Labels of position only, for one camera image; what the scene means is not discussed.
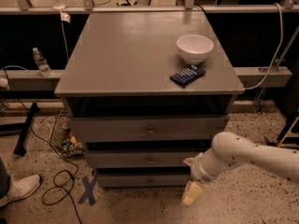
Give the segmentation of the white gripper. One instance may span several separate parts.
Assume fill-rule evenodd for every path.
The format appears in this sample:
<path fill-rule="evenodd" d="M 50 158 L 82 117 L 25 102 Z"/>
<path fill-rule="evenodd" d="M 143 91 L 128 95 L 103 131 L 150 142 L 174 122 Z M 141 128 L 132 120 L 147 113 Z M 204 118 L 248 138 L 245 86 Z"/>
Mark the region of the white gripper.
<path fill-rule="evenodd" d="M 217 157 L 213 151 L 200 153 L 195 158 L 186 158 L 183 162 L 191 166 L 191 175 L 196 180 L 187 182 L 182 196 L 181 202 L 191 205 L 204 190 L 201 183 L 208 184 L 214 181 L 220 173 L 225 171 L 226 162 Z"/>

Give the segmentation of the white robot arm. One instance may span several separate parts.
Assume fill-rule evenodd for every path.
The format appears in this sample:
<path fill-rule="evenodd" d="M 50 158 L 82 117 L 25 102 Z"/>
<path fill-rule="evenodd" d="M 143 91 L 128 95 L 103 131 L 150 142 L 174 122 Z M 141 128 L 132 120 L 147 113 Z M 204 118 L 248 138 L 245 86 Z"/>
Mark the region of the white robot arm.
<path fill-rule="evenodd" d="M 193 181 L 188 181 L 182 203 L 191 205 L 204 190 L 204 184 L 214 181 L 219 174 L 250 163 L 296 185 L 299 184 L 299 152 L 287 148 L 253 143 L 235 133 L 217 133 L 211 148 L 184 162 L 190 167 Z"/>

